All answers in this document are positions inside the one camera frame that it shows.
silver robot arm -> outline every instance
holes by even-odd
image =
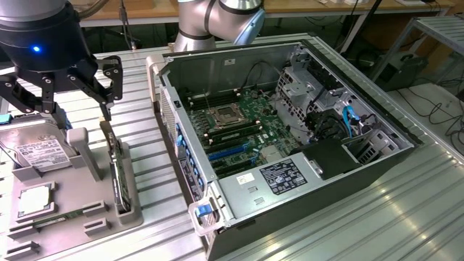
[[[66,0],[2,0],[0,20],[29,22],[57,15],[65,8]]]
[[[215,48],[215,36],[235,45],[255,40],[265,24],[262,0],[178,0],[175,52]]]

ribbed metal surface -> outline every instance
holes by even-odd
[[[417,19],[414,25],[464,55],[464,19],[462,17],[422,17]]]
[[[282,36],[281,39],[313,39]],[[262,42],[278,40],[271,37]],[[371,187],[286,227],[222,260],[458,260],[464,259],[464,169],[411,116],[379,95],[379,90],[318,39],[311,42],[354,77],[367,92],[426,141],[407,162]],[[166,48],[122,52],[126,68],[125,99],[113,125],[130,143],[145,224],[119,235],[77,247],[46,260],[205,260],[187,205],[173,172],[166,146],[151,111],[146,57]],[[75,127],[90,129],[93,147],[103,146],[99,108],[81,92],[58,95]],[[7,229],[11,174],[2,171],[0,231]]]

label sticker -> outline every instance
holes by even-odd
[[[287,159],[261,169],[273,193],[281,195],[309,183],[293,159]]]
[[[57,139],[22,145],[15,149],[18,153],[22,153],[31,166],[37,168],[54,166],[70,161],[69,155],[66,155],[61,142]]]
[[[225,65],[234,65],[235,64],[235,59],[229,59],[225,61]]]
[[[239,181],[241,185],[243,185],[254,180],[255,180],[255,177],[254,177],[254,174],[251,174],[251,173],[247,173],[246,175],[242,175],[241,177],[238,177],[238,181]]]

blue led light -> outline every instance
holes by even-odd
[[[41,49],[39,46],[33,46],[33,51],[35,51],[37,53],[41,53],[43,50]]]

case handle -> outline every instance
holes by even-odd
[[[221,216],[219,218],[219,221],[213,224],[213,225],[209,225],[206,227],[203,227],[199,223],[199,218],[198,218],[198,215],[197,215],[197,210],[199,207],[202,206],[210,206],[211,207],[211,212],[206,215],[213,215],[213,212],[215,210],[215,207],[213,205],[213,201],[211,201],[211,196],[206,196],[203,199],[201,199],[199,201],[194,202],[193,204],[190,204],[189,206],[189,214],[193,218],[193,223],[194,223],[194,228],[195,228],[195,233],[199,235],[199,236],[205,236],[207,235],[209,233],[211,233],[213,231],[218,230],[219,228],[225,227],[225,219],[223,217]]]

